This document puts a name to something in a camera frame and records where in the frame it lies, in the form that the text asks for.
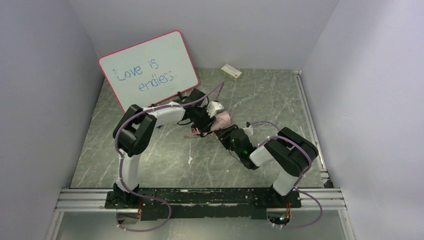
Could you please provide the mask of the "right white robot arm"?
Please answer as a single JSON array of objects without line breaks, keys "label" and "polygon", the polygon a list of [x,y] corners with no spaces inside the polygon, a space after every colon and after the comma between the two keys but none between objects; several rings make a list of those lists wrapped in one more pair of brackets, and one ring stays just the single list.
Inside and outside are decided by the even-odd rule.
[{"label": "right white robot arm", "polygon": [[258,146],[254,146],[250,140],[254,134],[252,125],[247,122],[246,127],[240,128],[233,124],[213,133],[224,148],[235,153],[249,170],[256,170],[268,162],[278,163],[280,173],[271,185],[270,192],[285,197],[310,170],[313,161],[319,156],[319,150],[288,127],[281,128],[276,135],[268,136]]}]

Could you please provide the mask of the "pink and black folding umbrella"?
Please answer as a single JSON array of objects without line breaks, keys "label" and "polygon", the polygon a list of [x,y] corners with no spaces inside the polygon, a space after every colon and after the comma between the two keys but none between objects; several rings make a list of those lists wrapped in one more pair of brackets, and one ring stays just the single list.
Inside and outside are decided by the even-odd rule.
[{"label": "pink and black folding umbrella", "polygon": [[197,137],[207,137],[213,136],[214,131],[223,130],[232,125],[231,117],[228,111],[221,112],[215,116],[215,120],[213,121],[209,131],[200,131],[198,128],[191,128],[191,132],[189,134],[185,134],[184,138],[197,138]]}]

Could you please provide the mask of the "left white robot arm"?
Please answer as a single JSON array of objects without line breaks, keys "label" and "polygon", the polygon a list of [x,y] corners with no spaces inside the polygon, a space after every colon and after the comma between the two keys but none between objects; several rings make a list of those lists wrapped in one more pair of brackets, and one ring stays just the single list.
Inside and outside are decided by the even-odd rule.
[{"label": "left white robot arm", "polygon": [[122,160],[122,176],[113,186],[113,193],[125,205],[133,205],[139,199],[133,192],[139,190],[138,164],[141,153],[148,147],[153,131],[167,123],[190,125],[191,137],[205,137],[213,132],[218,112],[224,106],[217,100],[211,101],[207,94],[194,89],[189,96],[165,105],[142,108],[131,105],[113,132],[115,149]]}]

